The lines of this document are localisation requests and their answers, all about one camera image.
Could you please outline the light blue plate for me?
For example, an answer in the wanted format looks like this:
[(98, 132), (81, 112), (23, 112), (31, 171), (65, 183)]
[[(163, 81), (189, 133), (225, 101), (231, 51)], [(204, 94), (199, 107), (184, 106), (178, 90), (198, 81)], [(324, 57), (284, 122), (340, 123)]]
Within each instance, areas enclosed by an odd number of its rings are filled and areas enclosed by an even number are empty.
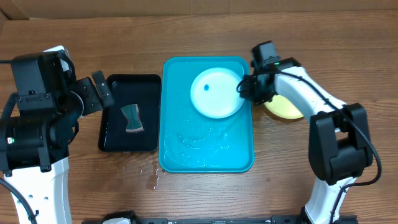
[(210, 68), (201, 72), (192, 82), (190, 99), (194, 108), (208, 118), (227, 118), (244, 103), (237, 86), (242, 80), (227, 68)]

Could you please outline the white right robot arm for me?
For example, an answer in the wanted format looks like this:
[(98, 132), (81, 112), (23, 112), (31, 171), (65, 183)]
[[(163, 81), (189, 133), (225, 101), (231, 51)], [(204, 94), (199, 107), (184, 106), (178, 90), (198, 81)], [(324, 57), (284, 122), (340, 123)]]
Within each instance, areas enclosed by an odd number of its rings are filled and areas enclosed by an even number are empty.
[(308, 159), (316, 179), (297, 223), (357, 223), (341, 217), (340, 207), (365, 168), (380, 158), (371, 144), (366, 110), (348, 105), (318, 85), (294, 58), (255, 58), (254, 71), (238, 84), (240, 95), (255, 104), (286, 97), (309, 122)]

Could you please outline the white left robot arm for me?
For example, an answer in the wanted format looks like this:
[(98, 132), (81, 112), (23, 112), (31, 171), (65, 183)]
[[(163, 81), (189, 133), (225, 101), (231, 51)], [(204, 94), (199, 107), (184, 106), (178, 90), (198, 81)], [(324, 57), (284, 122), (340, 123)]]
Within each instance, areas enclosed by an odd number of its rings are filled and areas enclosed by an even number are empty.
[(69, 145), (78, 120), (114, 103), (101, 71), (77, 79), (61, 45), (9, 61), (16, 84), (1, 114), (1, 185), (20, 223), (71, 223)]

